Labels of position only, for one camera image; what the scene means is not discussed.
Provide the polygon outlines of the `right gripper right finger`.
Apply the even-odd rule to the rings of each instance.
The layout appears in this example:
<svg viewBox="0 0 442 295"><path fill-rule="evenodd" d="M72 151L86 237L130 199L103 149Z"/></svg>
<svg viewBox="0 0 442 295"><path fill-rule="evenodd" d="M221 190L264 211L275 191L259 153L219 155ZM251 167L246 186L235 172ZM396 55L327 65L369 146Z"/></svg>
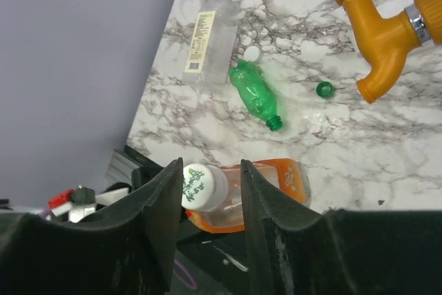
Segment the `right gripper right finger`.
<svg viewBox="0 0 442 295"><path fill-rule="evenodd" d="M440 294L440 211L317 213L244 194L253 294Z"/></svg>

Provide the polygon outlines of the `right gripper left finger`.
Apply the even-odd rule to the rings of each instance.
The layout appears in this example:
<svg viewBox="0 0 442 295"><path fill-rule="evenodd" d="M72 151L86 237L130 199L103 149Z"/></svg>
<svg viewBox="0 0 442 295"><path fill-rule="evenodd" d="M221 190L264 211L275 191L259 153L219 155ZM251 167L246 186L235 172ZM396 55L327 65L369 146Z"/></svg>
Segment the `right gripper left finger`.
<svg viewBox="0 0 442 295"><path fill-rule="evenodd" d="M179 231L183 161L77 223L1 215L2 294L164 294Z"/></svg>

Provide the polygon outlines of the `orange label tea bottle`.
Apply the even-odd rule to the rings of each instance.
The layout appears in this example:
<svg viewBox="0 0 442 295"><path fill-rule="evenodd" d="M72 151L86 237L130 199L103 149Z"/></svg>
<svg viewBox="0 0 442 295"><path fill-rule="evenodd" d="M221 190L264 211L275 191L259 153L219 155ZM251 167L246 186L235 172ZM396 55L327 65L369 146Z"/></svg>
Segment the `orange label tea bottle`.
<svg viewBox="0 0 442 295"><path fill-rule="evenodd" d="M229 234L244 231L244 194L263 188L264 193L284 200L295 200L308 207L311 189L303 166L289 158L258 160L242 166L217 166L229 181L229 193L221 207L211 212L182 207L188 219L202 231Z"/></svg>

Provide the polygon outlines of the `green plastic bottle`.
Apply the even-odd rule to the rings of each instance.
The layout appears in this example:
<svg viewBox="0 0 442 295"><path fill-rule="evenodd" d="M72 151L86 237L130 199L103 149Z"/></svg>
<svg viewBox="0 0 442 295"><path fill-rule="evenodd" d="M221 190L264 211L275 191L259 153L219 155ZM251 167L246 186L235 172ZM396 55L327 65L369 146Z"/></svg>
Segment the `green plastic bottle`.
<svg viewBox="0 0 442 295"><path fill-rule="evenodd" d="M262 77L257 65L240 59L236 66L229 69L229 79L250 114L262 120L270 131L282 128L276 94Z"/></svg>

